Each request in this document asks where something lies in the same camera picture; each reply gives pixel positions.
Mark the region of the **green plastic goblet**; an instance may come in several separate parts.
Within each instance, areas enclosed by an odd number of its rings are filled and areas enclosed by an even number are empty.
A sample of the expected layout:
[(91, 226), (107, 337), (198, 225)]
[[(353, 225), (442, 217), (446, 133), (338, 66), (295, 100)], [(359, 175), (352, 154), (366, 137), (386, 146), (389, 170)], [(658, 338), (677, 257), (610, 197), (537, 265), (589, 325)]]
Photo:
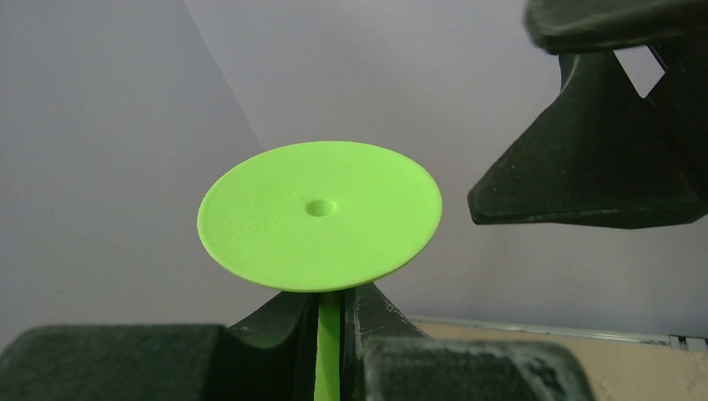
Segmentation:
[(314, 397), (340, 400), (343, 291), (410, 262), (432, 239), (442, 210), (436, 181), (414, 160), (326, 140), (239, 163), (206, 192), (196, 225), (227, 271), (317, 295)]

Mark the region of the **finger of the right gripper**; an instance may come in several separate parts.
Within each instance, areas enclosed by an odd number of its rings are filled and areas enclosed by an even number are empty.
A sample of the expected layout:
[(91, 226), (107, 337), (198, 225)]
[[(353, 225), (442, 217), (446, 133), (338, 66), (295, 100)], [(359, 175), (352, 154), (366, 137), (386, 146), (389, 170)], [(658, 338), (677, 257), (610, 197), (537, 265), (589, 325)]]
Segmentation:
[(468, 193), (478, 225), (619, 229), (707, 213), (707, 67), (675, 58), (647, 96), (610, 51), (559, 56), (556, 100)]
[(547, 53), (592, 53), (705, 34), (707, 2), (533, 0), (524, 24)]

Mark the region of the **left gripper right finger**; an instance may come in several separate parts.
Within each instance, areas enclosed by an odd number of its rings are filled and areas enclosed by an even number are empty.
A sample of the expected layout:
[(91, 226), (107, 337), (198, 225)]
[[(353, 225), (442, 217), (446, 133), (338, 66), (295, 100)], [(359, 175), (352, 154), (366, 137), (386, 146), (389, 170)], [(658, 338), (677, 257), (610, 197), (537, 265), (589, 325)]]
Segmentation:
[(343, 400), (593, 400), (578, 359), (543, 341), (440, 340), (375, 284), (345, 290)]

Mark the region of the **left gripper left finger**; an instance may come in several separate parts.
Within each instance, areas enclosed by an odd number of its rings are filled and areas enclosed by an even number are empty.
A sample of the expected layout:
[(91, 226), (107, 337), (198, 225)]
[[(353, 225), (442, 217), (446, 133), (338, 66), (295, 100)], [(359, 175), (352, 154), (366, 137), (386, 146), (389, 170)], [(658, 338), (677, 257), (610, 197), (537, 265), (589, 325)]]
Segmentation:
[(4, 400), (310, 400), (318, 296), (282, 292), (233, 326), (44, 326), (1, 355)]

